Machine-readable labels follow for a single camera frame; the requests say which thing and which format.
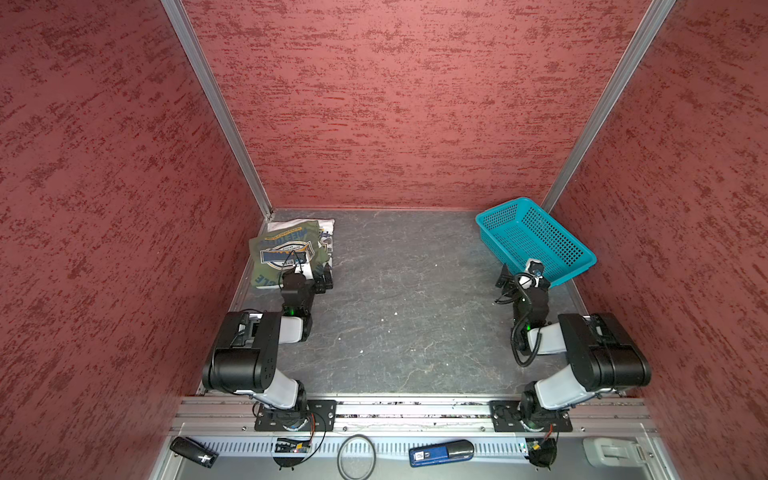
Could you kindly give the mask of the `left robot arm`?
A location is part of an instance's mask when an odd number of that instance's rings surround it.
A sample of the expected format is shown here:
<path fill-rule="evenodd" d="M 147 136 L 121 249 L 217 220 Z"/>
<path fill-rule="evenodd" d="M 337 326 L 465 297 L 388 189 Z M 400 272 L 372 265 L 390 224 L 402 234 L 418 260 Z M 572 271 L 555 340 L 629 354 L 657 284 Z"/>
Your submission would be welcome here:
<path fill-rule="evenodd" d="M 278 369 L 278 353 L 282 345 L 308 340 L 314 298 L 333 287 L 331 267 L 324 266 L 313 280 L 290 270 L 282 274 L 280 284 L 279 311 L 226 314 L 202 370 L 203 387 L 251 399 L 256 431 L 330 431 L 337 403 L 310 400 L 300 381 Z"/>

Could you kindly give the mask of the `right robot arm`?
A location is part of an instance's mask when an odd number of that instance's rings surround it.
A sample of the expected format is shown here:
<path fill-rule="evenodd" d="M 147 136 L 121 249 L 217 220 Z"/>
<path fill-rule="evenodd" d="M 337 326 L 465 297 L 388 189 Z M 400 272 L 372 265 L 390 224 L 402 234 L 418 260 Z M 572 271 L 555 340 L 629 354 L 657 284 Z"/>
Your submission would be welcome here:
<path fill-rule="evenodd" d="M 614 315 L 567 313 L 547 320 L 551 283 L 541 262 L 531 259 L 518 273 L 504 265 L 496 287 L 501 290 L 496 303 L 513 309 L 515 363 L 527 368 L 541 356 L 558 354 L 567 361 L 558 372 L 527 384 L 518 400 L 491 401 L 496 432 L 570 432 L 575 406 L 650 383 L 649 362 Z"/>

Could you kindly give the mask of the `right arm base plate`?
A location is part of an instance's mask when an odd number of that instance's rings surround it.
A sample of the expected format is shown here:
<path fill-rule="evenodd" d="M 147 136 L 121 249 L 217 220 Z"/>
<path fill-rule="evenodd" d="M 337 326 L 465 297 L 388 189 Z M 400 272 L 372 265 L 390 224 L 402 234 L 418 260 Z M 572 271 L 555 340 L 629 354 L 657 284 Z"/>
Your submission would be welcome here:
<path fill-rule="evenodd" d="M 546 410 L 538 405 L 520 406 L 519 400 L 491 401 L 490 418 L 497 433 L 570 433 L 573 426 L 567 410 Z"/>

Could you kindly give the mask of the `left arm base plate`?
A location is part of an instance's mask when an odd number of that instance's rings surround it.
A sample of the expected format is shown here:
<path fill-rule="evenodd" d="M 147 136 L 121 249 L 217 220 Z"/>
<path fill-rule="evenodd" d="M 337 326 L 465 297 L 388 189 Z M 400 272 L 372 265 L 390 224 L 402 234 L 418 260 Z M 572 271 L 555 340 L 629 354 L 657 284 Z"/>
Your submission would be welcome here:
<path fill-rule="evenodd" d="M 289 410 L 263 404 L 254 408 L 253 429 L 256 432 L 323 433 L 334 428 L 337 402 L 314 399 Z"/>

